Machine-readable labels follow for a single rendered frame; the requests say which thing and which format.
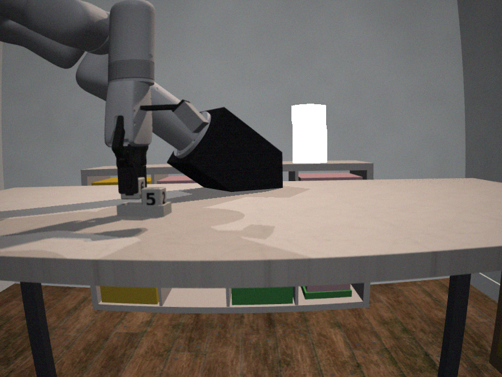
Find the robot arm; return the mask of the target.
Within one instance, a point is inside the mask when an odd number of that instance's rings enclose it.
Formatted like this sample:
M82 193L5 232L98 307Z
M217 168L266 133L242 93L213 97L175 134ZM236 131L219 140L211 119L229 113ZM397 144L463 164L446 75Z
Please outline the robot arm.
M105 101L108 81L154 80L155 8L145 0L119 1L110 12L81 0L0 0L0 41L64 69L88 52L76 81ZM204 137L211 115L156 82L150 92L151 105L140 110L152 111L153 133L174 147L177 158L187 156Z

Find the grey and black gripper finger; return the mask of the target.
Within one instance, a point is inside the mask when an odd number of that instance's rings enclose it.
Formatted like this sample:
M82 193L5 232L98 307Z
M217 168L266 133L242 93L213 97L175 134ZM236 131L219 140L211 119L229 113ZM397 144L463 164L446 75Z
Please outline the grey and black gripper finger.
M138 177L145 178L145 188L147 187L146 175L146 154L149 146L136 146L135 147L135 167L138 168Z
M138 168L135 167L135 146L123 146L124 136L124 117L118 116L112 142L112 151L116 156L118 170L118 192L137 194Z

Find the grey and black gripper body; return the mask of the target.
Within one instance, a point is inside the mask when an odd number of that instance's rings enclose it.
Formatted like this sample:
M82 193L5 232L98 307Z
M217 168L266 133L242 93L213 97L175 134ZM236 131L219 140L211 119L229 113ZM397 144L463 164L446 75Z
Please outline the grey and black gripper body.
M124 78L108 82L105 107L105 144L112 147L118 116L124 117L124 146L148 146L152 142L152 111L140 110L151 105L150 86L154 80Z

